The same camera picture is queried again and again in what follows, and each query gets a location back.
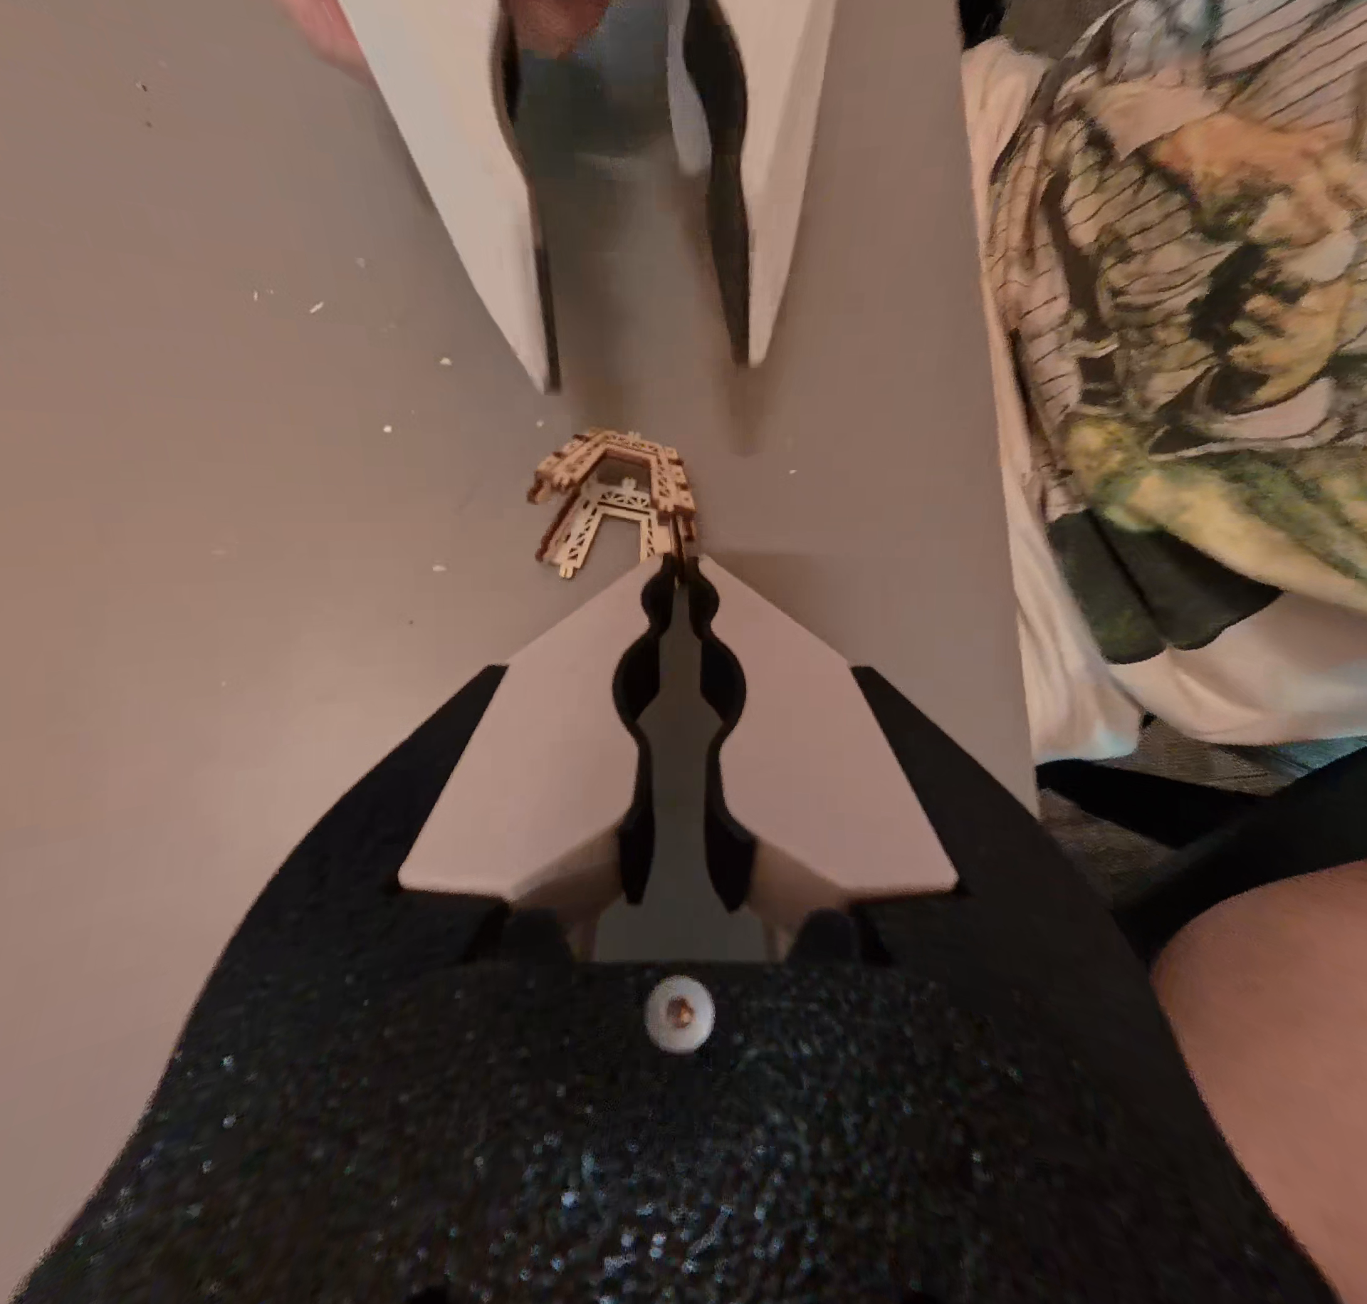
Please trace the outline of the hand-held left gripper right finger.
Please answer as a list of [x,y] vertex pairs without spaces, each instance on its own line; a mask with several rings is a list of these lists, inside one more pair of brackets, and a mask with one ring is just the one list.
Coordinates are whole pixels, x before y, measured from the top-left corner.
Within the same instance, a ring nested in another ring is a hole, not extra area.
[[804,922],[950,895],[958,872],[855,672],[706,556],[686,565],[704,753],[704,863],[727,913],[785,956]]

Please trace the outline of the person's bare thigh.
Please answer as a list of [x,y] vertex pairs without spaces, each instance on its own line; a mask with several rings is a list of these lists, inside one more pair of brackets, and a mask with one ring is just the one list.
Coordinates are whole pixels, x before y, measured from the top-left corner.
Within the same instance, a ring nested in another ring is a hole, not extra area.
[[1365,866],[1263,886],[1159,953],[1206,1109],[1336,1295],[1365,1300]]

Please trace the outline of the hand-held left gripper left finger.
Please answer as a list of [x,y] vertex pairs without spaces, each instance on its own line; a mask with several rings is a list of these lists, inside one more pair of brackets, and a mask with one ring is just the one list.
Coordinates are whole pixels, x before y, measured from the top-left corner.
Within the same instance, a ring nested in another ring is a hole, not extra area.
[[656,848],[651,748],[677,561],[640,562],[514,654],[398,871],[404,890],[593,930],[639,906]]

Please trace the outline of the small wooden tower midsection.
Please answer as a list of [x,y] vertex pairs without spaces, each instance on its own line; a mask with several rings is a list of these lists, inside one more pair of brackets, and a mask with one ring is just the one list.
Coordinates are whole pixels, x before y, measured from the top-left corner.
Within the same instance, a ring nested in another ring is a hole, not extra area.
[[634,527],[637,559],[679,559],[697,545],[697,506],[686,466],[672,446],[637,432],[595,428],[575,434],[534,469],[531,506],[555,499],[535,550],[563,580],[587,564],[607,522]]

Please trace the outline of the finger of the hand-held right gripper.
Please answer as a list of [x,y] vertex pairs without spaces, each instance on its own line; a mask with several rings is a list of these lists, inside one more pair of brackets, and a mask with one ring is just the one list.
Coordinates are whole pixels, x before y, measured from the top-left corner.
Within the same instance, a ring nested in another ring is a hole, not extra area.
[[514,133],[503,0],[337,0],[469,283],[541,393],[559,388],[549,261]]
[[733,362],[767,357],[804,206],[837,0],[688,0],[680,70],[704,145],[680,164],[706,176],[704,206]]

